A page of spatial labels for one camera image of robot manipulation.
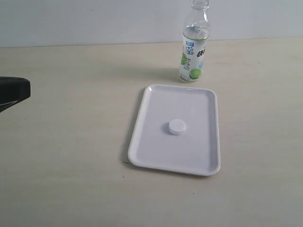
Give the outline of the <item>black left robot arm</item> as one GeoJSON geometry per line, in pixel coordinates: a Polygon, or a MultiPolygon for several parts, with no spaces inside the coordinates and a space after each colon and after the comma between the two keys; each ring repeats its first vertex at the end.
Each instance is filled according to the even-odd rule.
{"type": "Polygon", "coordinates": [[[19,77],[0,78],[0,112],[31,96],[30,81],[19,77]]]}

